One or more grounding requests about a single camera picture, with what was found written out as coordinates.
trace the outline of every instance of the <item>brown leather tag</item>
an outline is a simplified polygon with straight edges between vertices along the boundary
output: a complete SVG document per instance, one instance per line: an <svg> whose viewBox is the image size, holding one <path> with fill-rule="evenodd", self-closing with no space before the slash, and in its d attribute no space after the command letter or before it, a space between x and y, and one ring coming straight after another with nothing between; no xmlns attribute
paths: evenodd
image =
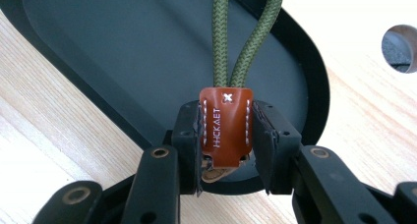
<svg viewBox="0 0 417 224"><path fill-rule="evenodd" d="M200 92L203 155L212 168L237 168L252 150L252 100L249 88L208 87Z"/></svg>

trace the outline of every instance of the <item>black tray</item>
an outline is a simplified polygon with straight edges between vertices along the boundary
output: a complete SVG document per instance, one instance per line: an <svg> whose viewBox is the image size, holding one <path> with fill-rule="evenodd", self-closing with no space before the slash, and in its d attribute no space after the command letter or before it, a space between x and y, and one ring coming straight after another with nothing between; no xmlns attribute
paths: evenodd
<svg viewBox="0 0 417 224"><path fill-rule="evenodd" d="M266 0L231 0L229 73ZM212 85L212 0L0 0L16 29L138 146L160 145L180 106ZM315 144L328 117L328 77L307 34L282 10L247 79ZM251 163L204 185L263 188Z"/></svg>

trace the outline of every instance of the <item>wood grain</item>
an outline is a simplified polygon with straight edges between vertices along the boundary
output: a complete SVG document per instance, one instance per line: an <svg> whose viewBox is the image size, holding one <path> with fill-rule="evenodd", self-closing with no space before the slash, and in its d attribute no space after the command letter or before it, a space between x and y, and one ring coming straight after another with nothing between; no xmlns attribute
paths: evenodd
<svg viewBox="0 0 417 224"><path fill-rule="evenodd" d="M394 25L417 27L415 0L284 0L316 42L331 101L320 145L363 182L392 193L417 181L417 74L384 60ZM142 152L0 14L0 222L30 223L76 180L104 188L130 176ZM289 196L182 196L183 223L294 223Z"/></svg>

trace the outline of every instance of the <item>wooden table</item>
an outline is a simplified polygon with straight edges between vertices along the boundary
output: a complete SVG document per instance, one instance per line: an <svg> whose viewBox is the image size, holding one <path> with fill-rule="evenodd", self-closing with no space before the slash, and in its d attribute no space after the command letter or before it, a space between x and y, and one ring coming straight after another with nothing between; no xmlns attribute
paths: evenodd
<svg viewBox="0 0 417 224"><path fill-rule="evenodd" d="M385 61L395 25L417 27L416 0L284 0L328 68L331 102L319 142L363 182L392 193L417 181L417 74ZM30 223L62 186L104 188L133 174L141 150L0 13L0 222ZM181 197L183 223L295 222L290 196Z"/></svg>

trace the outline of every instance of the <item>green cord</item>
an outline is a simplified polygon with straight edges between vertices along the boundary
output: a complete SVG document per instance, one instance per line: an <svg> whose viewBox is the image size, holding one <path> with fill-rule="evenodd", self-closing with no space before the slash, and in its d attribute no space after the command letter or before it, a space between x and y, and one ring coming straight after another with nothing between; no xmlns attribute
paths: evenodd
<svg viewBox="0 0 417 224"><path fill-rule="evenodd" d="M230 80L231 87L244 87L255 55L276 21L282 0L268 0L257 26L239 54ZM227 86L227 5L228 0L214 0L212 40L214 86Z"/></svg>
<svg viewBox="0 0 417 224"><path fill-rule="evenodd" d="M214 0L212 9L212 48L214 86L227 87L227 8L229 0Z"/></svg>

